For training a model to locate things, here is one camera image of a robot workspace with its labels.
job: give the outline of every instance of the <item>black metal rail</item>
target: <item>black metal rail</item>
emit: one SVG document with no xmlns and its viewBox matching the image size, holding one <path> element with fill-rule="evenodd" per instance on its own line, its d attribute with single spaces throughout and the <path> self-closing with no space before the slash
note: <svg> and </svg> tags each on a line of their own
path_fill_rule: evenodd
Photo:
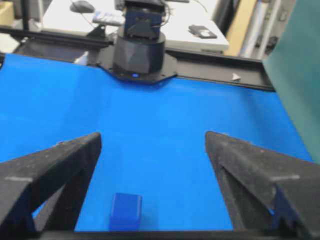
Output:
<svg viewBox="0 0 320 240">
<path fill-rule="evenodd" d="M 181 78 L 275 91 L 262 61 L 172 48 L 167 53 L 178 59 L 177 72 Z M 234 81 L 234 74 L 241 80 Z"/>
<path fill-rule="evenodd" d="M 0 53 L 0 69 L 4 65 L 6 55 L 3 53 Z"/>
<path fill-rule="evenodd" d="M 107 39 L 101 40 L 99 38 L 75 36 L 49 31 L 33 32 L 28 30 L 16 30 L 10 27 L 2 26 L 0 27 L 0 33 L 9 34 L 13 37 L 43 40 L 51 42 L 52 44 L 67 44 L 78 47 L 86 46 L 96 49 L 106 48 L 109 46 L 109 41 Z"/>
</svg>

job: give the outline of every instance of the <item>black mounting plate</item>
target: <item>black mounting plate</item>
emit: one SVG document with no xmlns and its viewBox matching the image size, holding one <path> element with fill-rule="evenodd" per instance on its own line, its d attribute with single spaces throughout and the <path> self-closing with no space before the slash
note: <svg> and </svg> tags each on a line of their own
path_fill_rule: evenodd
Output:
<svg viewBox="0 0 320 240">
<path fill-rule="evenodd" d="M 121 81 L 153 85 L 177 76 L 178 61 L 164 55 L 163 68 L 152 74 L 137 74 L 114 68 L 115 47 L 109 46 L 101 50 L 97 65 Z"/>
<path fill-rule="evenodd" d="M 87 37 L 105 39 L 106 38 L 106 26 L 100 24 L 94 30 L 92 30 L 87 35 Z"/>
</svg>

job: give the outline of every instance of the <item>black phone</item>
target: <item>black phone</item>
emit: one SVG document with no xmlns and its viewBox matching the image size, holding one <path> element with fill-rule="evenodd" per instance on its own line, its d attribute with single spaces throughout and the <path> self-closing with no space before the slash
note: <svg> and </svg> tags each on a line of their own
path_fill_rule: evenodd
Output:
<svg viewBox="0 0 320 240">
<path fill-rule="evenodd" d="M 192 25 L 189 27 L 190 33 L 201 38 L 201 39 L 217 39 L 218 36 L 215 35 L 212 31 L 210 31 L 205 26 L 196 26 Z"/>
</svg>

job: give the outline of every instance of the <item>white arrow label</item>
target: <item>white arrow label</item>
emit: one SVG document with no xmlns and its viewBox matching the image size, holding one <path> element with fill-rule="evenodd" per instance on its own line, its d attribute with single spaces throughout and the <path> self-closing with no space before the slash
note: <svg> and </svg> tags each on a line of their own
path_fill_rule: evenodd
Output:
<svg viewBox="0 0 320 240">
<path fill-rule="evenodd" d="M 240 80 L 241 80 L 241 77 L 239 75 L 235 73 L 232 75 L 232 81 L 240 81 Z"/>
</svg>

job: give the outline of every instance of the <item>cable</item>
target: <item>cable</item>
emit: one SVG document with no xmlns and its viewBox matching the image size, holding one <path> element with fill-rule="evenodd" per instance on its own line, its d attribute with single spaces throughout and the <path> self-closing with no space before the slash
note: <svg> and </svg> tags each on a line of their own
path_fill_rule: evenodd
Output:
<svg viewBox="0 0 320 240">
<path fill-rule="evenodd" d="M 199 0 L 193 0 L 193 1 L 195 1 L 198 4 L 200 4 L 203 7 L 203 9 L 206 11 L 207 14 L 209 13 L 208 9 L 205 7 L 205 5 L 203 5 Z"/>
<path fill-rule="evenodd" d="M 159 0 L 159 1 L 165 5 L 165 7 L 167 9 L 168 17 L 166 18 L 164 23 L 162 23 L 161 25 L 153 26 L 153 28 L 161 28 L 161 27 L 167 25 L 170 21 L 170 18 L 171 18 L 171 9 L 170 9 L 169 4 L 166 2 L 166 0 Z"/>
<path fill-rule="evenodd" d="M 74 1 L 73 1 L 73 0 L 70 0 L 70 2 L 71 2 L 71 4 L 74 6 L 74 8 L 76 9 L 76 11 L 80 13 L 80 11 L 79 11 L 77 5 L 74 3 Z M 80 14 L 81 14 L 81 16 L 83 17 L 83 19 L 84 19 L 88 24 L 90 24 L 90 26 L 91 26 L 93 29 L 96 29 L 95 26 L 85 17 L 85 15 L 84 15 L 83 13 L 80 13 Z"/>
</svg>

